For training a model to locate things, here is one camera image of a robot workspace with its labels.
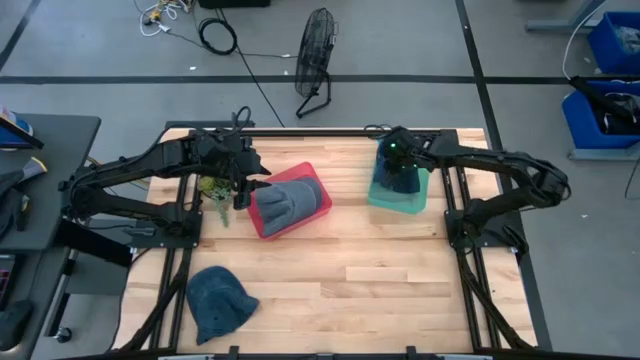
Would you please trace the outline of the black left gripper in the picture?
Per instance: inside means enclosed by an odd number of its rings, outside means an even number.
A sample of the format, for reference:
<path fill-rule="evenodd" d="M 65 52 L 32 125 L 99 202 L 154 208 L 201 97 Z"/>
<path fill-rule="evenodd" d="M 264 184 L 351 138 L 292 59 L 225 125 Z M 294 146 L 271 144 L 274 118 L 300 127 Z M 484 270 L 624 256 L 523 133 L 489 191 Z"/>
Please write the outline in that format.
<path fill-rule="evenodd" d="M 261 156 L 252 147 L 249 136 L 205 135 L 199 142 L 199 174 L 228 179 L 239 179 L 250 175 L 271 175 L 261 163 Z M 269 187 L 268 182 L 241 179 L 233 183 L 233 207 L 246 209 L 251 205 L 251 193 Z"/>

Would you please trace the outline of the dark navy hat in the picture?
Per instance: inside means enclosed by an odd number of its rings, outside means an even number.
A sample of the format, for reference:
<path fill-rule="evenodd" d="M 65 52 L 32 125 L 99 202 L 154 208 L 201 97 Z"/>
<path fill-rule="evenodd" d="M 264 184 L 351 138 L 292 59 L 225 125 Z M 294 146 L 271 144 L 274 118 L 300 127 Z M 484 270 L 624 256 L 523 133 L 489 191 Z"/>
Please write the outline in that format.
<path fill-rule="evenodd" d="M 400 172 L 392 173 L 386 169 L 386 161 L 381 150 L 376 153 L 373 182 L 401 194 L 414 194 L 421 189 L 417 168 L 404 168 Z"/>

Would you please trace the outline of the grey hat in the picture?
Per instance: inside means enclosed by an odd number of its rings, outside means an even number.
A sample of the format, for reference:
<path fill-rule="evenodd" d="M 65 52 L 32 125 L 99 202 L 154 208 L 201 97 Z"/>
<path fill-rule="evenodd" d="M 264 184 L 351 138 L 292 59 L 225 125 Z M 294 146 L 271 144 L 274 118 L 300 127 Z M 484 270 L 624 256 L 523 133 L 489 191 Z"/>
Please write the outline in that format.
<path fill-rule="evenodd" d="M 323 205 L 320 185 L 311 177 L 272 183 L 256 190 L 255 196 L 265 236 L 314 215 Z"/>

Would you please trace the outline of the blue denim hat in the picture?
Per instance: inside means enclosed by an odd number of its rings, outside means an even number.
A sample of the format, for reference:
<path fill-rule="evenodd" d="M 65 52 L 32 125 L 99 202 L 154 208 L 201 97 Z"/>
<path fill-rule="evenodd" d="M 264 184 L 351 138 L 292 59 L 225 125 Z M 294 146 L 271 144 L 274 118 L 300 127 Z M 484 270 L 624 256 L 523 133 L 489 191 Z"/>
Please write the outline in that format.
<path fill-rule="evenodd" d="M 196 273 L 187 283 L 186 298 L 196 323 L 198 346 L 235 332 L 260 304 L 231 271 L 221 266 Z"/>

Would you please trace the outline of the green artificial plant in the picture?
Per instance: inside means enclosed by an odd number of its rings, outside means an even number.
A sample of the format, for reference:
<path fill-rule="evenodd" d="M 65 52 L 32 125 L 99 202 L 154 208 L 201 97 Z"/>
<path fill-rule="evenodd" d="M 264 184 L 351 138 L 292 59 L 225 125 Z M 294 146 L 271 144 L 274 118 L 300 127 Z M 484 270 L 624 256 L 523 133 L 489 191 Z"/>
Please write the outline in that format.
<path fill-rule="evenodd" d="M 232 201 L 230 182 L 226 179 L 201 177 L 198 183 L 200 192 L 215 205 L 225 228 L 229 227 L 229 207 Z"/>

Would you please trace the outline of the red translucent plastic bin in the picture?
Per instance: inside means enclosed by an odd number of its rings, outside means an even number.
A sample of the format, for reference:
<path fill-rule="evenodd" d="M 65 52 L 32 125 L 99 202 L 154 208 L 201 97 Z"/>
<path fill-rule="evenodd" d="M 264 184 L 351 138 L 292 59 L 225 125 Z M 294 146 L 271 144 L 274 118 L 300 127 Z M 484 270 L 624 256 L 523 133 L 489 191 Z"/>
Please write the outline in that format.
<path fill-rule="evenodd" d="M 285 234 L 291 233 L 292 231 L 299 229 L 315 220 L 320 219 L 321 217 L 327 215 L 329 213 L 329 211 L 331 210 L 333 203 L 332 203 L 332 199 L 329 196 L 327 190 L 325 189 L 324 185 L 322 184 L 319 176 L 317 175 L 314 167 L 309 163 L 309 162 L 303 162 L 300 163 L 294 167 L 291 167 L 283 172 L 280 172 L 276 175 L 273 175 L 269 178 L 266 179 L 266 182 L 268 182 L 270 185 L 272 183 L 275 182 L 285 182 L 285 181 L 291 181 L 294 179 L 298 179 L 298 178 L 302 178 L 302 177 L 311 177 L 314 178 L 320 185 L 321 191 L 322 191 L 322 198 L 323 198 L 323 205 L 322 207 L 312 216 L 290 226 L 289 228 L 286 228 L 272 236 L 265 236 L 263 234 L 263 220 L 259 214 L 258 211 L 258 207 L 257 207 L 257 202 L 256 202 L 256 196 L 255 196 L 255 192 L 252 194 L 252 203 L 251 206 L 248 208 L 248 213 L 249 213 L 249 217 L 255 227 L 255 230 L 257 232 L 257 235 L 260 239 L 263 240 L 274 240 L 277 239 Z"/>

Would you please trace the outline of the teal translucent plastic bin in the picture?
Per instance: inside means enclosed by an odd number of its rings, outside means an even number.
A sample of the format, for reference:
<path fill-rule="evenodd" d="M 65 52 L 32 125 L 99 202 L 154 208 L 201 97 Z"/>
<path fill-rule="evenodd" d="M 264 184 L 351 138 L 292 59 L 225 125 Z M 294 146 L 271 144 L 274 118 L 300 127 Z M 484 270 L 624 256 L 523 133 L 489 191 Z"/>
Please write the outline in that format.
<path fill-rule="evenodd" d="M 425 169 L 417 168 L 421 189 L 414 194 L 401 194 L 388 190 L 373 182 L 368 190 L 368 201 L 371 205 L 386 208 L 396 212 L 407 214 L 418 214 L 423 211 L 427 204 L 427 190 L 429 182 L 429 172 Z"/>

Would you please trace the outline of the black floor fan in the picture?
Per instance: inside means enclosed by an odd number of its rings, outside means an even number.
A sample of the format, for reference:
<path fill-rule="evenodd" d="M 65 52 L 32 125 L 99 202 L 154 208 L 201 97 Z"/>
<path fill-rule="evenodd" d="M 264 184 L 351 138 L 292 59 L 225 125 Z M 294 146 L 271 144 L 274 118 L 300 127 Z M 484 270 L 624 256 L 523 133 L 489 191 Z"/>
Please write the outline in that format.
<path fill-rule="evenodd" d="M 301 38 L 294 77 L 296 92 L 304 98 L 296 116 L 304 116 L 328 106 L 332 100 L 332 79 L 328 72 L 330 58 L 336 42 L 336 22 L 327 8 L 314 10 L 305 25 Z M 319 96 L 326 85 L 326 100 L 308 110 L 309 101 Z"/>

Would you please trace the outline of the black rectangular box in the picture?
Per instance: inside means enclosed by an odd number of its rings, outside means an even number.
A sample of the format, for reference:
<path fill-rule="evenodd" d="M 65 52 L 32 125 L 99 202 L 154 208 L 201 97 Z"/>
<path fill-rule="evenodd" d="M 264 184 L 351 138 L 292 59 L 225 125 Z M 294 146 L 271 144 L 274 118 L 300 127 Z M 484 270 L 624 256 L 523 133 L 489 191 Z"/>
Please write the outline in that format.
<path fill-rule="evenodd" d="M 129 268 L 130 248 L 68 220 L 61 220 L 55 236 L 57 244 Z"/>

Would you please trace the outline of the blue storage bin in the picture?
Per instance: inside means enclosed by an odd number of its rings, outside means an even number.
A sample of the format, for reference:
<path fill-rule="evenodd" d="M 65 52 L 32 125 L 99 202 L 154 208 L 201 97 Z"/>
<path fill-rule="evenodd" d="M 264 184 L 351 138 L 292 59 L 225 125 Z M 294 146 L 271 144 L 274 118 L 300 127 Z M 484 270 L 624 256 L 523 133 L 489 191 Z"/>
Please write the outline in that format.
<path fill-rule="evenodd" d="M 605 12 L 587 39 L 603 73 L 640 75 L 640 52 L 625 49 L 616 35 L 618 26 L 640 30 L 640 12 Z"/>
<path fill-rule="evenodd" d="M 623 83 L 593 81 L 592 87 L 607 97 L 622 101 L 631 96 L 635 104 L 636 122 L 620 120 L 604 110 L 594 108 L 579 91 L 568 95 L 562 108 L 576 148 L 581 149 L 624 149 L 640 141 L 640 81 Z"/>

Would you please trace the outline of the grey metal stand leg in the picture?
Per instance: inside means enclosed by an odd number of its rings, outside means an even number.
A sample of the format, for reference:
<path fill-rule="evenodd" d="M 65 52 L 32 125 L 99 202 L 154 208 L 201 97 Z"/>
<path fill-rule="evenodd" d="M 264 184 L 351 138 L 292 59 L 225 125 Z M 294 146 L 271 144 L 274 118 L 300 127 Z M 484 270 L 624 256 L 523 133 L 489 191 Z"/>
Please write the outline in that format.
<path fill-rule="evenodd" d="M 528 32 L 572 32 L 582 27 L 592 29 L 599 24 L 599 20 L 594 20 L 593 16 L 606 1 L 607 0 L 583 0 L 581 6 L 572 17 L 556 20 L 528 20 L 525 24 L 525 30 Z"/>

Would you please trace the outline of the dark grey desk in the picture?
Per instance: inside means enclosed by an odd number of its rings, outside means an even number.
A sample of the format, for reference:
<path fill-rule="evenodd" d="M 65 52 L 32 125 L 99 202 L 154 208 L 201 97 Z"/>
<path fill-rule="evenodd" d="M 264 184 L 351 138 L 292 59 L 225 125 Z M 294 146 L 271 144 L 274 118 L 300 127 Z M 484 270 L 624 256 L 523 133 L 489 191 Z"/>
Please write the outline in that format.
<path fill-rule="evenodd" d="M 14 152 L 0 150 L 0 174 L 22 169 L 33 157 L 41 160 L 48 172 L 21 185 L 30 198 L 26 229 L 10 229 L 0 238 L 0 254 L 14 253 L 19 258 L 7 303 L 27 300 L 33 305 L 20 342 L 10 350 L 0 351 L 0 360 L 29 360 L 40 338 L 70 253 L 55 242 L 61 206 L 57 186 L 84 164 L 101 123 L 95 116 L 25 114 L 23 118 L 34 127 L 36 138 L 44 146 Z"/>

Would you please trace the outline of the black tool with yellow tip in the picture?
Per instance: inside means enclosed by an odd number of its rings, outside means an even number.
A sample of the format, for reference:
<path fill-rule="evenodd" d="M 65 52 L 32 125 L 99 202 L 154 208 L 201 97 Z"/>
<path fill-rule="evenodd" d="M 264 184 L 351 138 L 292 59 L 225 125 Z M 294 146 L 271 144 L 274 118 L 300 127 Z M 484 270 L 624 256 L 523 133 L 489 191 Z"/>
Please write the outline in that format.
<path fill-rule="evenodd" d="M 47 172 L 46 165 L 36 157 L 32 157 L 21 169 L 0 174 L 0 197 L 15 185 Z"/>

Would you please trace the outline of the black desk items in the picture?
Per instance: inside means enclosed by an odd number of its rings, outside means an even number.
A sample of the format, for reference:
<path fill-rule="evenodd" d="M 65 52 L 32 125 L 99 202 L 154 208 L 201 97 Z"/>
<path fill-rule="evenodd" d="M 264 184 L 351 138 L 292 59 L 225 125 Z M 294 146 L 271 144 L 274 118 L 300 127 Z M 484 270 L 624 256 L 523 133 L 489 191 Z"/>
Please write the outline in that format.
<path fill-rule="evenodd" d="M 29 207 L 30 198 L 14 188 L 0 196 L 0 242 L 11 230 L 25 230 Z"/>

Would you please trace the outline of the colourful book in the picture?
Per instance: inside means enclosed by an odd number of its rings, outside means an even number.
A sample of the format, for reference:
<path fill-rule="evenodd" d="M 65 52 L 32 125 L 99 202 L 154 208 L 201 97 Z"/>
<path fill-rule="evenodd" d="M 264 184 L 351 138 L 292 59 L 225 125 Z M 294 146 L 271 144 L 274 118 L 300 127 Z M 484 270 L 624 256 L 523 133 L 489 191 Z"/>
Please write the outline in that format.
<path fill-rule="evenodd" d="M 15 151 L 32 148 L 27 140 L 17 135 L 18 131 L 30 137 L 34 135 L 34 129 L 28 122 L 0 104 L 0 150 Z"/>

